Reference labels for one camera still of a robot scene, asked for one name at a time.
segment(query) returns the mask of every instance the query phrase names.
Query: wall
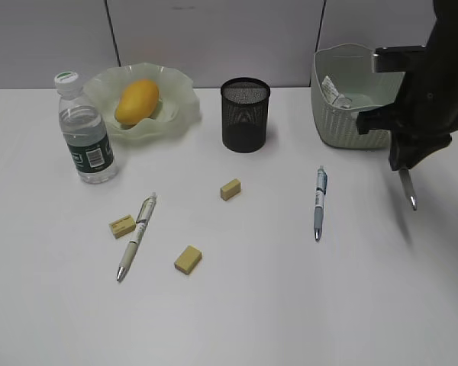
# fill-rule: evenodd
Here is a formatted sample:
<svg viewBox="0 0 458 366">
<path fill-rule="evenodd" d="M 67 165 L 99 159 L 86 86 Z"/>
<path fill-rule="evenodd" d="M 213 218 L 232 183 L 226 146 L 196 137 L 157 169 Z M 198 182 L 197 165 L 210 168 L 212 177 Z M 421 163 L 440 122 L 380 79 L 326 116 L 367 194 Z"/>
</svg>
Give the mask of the wall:
<svg viewBox="0 0 458 366">
<path fill-rule="evenodd" d="M 249 75 L 308 86 L 323 0 L 108 0 L 123 65 L 174 67 L 198 87 Z"/>
<path fill-rule="evenodd" d="M 425 44 L 435 19 L 432 0 L 327 0 L 319 48 Z"/>
<path fill-rule="evenodd" d="M 116 66 L 102 0 L 0 0 L 0 88 L 52 88 L 75 70 Z"/>
</svg>

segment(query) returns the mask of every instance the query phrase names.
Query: green label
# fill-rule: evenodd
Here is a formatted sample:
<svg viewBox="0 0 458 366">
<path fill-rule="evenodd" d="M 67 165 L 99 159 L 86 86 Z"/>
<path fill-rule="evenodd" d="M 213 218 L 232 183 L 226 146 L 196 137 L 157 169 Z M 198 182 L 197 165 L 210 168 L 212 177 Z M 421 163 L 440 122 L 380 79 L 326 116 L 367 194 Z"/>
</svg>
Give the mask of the green label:
<svg viewBox="0 0 458 366">
<path fill-rule="evenodd" d="M 71 75 L 71 74 L 72 74 L 72 72 L 70 72 L 70 71 L 61 72 L 61 73 L 57 76 L 57 78 L 58 78 L 58 79 L 61 79 L 62 77 L 68 76 L 68 75 Z"/>
<path fill-rule="evenodd" d="M 90 146 L 68 145 L 69 152 L 73 157 L 76 168 L 83 173 L 98 173 L 108 168 L 114 161 L 114 153 L 105 136 Z"/>
</svg>

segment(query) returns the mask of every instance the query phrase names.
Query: silver pen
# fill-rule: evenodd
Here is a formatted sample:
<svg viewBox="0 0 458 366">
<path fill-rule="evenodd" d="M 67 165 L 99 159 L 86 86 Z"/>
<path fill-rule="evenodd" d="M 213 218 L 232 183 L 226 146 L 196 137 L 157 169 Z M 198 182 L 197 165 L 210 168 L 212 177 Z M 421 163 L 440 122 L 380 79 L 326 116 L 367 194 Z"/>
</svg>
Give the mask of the silver pen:
<svg viewBox="0 0 458 366">
<path fill-rule="evenodd" d="M 156 193 L 150 195 L 140 208 L 139 214 L 136 219 L 136 229 L 132 233 L 132 238 L 127 248 L 125 249 L 124 256 L 122 257 L 119 269 L 117 271 L 117 281 L 122 282 L 124 280 L 129 268 L 132 265 L 132 261 L 136 256 L 137 249 L 139 248 L 140 241 L 143 239 L 144 231 L 146 231 L 147 223 L 151 218 L 154 206 L 156 206 Z"/>
<path fill-rule="evenodd" d="M 327 189 L 327 174 L 324 166 L 318 170 L 318 183 L 315 188 L 315 206 L 314 206 L 314 235 L 315 241 L 318 242 L 322 235 L 322 221 L 324 220 L 324 196 Z"/>
<path fill-rule="evenodd" d="M 415 194 L 414 185 L 412 184 L 411 173 L 407 168 L 398 170 L 398 176 L 402 182 L 402 188 L 404 189 L 405 198 L 412 206 L 412 210 L 418 210 L 418 197 Z"/>
</svg>

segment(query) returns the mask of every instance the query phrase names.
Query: black mesh pencil cup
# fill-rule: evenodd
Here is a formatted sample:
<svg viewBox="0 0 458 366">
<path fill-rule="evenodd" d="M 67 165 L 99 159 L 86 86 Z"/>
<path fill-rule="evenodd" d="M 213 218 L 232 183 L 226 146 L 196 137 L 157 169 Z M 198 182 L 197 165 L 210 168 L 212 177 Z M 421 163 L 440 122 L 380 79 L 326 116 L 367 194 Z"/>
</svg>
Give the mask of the black mesh pencil cup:
<svg viewBox="0 0 458 366">
<path fill-rule="evenodd" d="M 266 141 L 269 86 L 258 79 L 225 82 L 222 96 L 222 142 L 236 153 L 252 153 Z"/>
</svg>

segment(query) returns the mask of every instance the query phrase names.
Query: mango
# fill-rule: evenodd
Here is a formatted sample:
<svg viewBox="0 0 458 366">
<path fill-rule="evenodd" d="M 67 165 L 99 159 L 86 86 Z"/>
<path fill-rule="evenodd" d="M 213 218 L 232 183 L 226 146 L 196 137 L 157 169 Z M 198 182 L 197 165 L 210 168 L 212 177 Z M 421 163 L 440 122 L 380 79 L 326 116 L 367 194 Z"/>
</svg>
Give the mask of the mango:
<svg viewBox="0 0 458 366">
<path fill-rule="evenodd" d="M 122 93 L 115 110 L 115 119 L 120 124 L 133 126 L 148 118 L 156 109 L 160 99 L 158 85 L 152 80 L 137 80 L 129 84 Z"/>
</svg>

